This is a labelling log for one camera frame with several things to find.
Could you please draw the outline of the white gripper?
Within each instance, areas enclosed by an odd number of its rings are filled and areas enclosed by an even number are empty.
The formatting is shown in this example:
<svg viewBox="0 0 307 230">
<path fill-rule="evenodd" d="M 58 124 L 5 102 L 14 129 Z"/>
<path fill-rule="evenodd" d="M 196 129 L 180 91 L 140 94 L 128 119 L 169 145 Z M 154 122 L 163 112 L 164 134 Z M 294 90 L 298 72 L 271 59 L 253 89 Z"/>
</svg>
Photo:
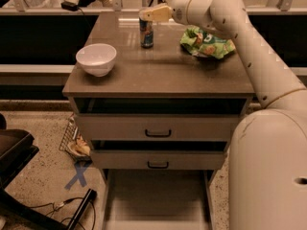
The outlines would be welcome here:
<svg viewBox="0 0 307 230">
<path fill-rule="evenodd" d="M 158 4 L 139 12 L 144 21 L 167 22 L 172 17 L 182 25 L 208 26 L 212 22 L 210 6 L 213 0 L 173 0 L 172 8 Z"/>
</svg>

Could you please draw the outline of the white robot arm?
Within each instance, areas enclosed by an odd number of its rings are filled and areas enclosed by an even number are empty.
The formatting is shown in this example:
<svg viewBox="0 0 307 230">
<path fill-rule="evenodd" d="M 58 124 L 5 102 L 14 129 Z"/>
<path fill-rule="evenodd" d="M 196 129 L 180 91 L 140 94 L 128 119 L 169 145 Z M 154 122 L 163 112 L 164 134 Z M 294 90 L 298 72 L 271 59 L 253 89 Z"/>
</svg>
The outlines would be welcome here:
<svg viewBox="0 0 307 230">
<path fill-rule="evenodd" d="M 139 16 L 231 39 L 261 105 L 232 136 L 229 230 L 307 230 L 307 88 L 253 27 L 243 0 L 173 0 Z"/>
</svg>

